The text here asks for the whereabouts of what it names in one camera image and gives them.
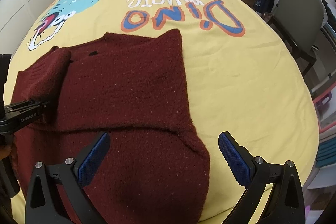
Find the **bed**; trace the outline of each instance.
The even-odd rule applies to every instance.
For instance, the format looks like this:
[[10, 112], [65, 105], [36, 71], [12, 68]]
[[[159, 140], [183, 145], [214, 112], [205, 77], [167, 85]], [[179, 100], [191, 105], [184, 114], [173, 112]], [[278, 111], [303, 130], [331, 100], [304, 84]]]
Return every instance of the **bed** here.
[[[106, 32], [158, 37], [174, 28], [183, 39], [191, 117], [210, 154], [200, 223], [222, 223], [244, 192], [218, 148], [223, 131], [267, 162], [295, 162], [303, 185], [319, 140], [310, 93], [279, 36], [240, 0], [55, 0], [13, 56], [5, 103], [11, 101], [18, 71], [54, 45], [70, 47]], [[270, 187], [251, 223], [269, 192]], [[22, 218], [22, 196], [12, 206]]]

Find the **folded sweater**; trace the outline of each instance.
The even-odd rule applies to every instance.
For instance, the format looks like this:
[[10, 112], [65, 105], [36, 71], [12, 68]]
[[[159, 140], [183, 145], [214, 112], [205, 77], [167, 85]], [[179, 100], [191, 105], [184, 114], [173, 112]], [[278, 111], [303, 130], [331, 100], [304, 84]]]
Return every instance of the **folded sweater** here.
[[74, 157], [104, 130], [111, 147], [84, 190], [107, 223], [198, 222], [210, 160], [189, 113], [178, 30], [158, 38], [106, 33], [53, 47], [19, 72], [12, 102], [22, 100], [57, 102], [16, 133], [14, 166], [24, 195], [36, 162]]

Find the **gray chair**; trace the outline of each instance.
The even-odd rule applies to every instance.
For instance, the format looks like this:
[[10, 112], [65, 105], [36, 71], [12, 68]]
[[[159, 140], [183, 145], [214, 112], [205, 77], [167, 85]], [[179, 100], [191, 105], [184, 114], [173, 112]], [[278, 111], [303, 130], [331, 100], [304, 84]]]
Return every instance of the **gray chair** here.
[[284, 41], [290, 44], [293, 58], [301, 57], [309, 63], [302, 76], [316, 62], [312, 46], [322, 26], [324, 9], [321, 0], [279, 0], [268, 22], [268, 25], [274, 24]]

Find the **hand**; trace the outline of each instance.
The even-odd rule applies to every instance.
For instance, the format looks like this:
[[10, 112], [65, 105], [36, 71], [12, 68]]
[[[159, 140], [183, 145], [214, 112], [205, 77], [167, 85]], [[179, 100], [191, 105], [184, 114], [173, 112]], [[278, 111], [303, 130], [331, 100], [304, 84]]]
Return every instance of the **hand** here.
[[12, 164], [13, 164], [14, 160], [17, 157], [17, 149], [16, 149], [16, 145], [14, 144], [14, 142], [12, 145], [0, 145], [0, 160], [8, 156], [11, 157]]
[[0, 160], [8, 157], [12, 151], [12, 147], [10, 145], [0, 146]]

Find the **blue gripper pad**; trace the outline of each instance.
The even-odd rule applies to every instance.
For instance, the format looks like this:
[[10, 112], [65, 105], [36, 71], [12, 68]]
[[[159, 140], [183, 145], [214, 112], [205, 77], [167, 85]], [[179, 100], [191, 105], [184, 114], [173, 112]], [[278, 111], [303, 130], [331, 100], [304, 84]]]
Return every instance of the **blue gripper pad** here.
[[93, 180], [101, 162], [110, 149], [110, 135], [100, 132], [99, 136], [76, 157], [74, 173], [80, 187], [88, 186]]
[[252, 155], [239, 146], [229, 132], [219, 135], [218, 146], [238, 184], [247, 188], [254, 175]]

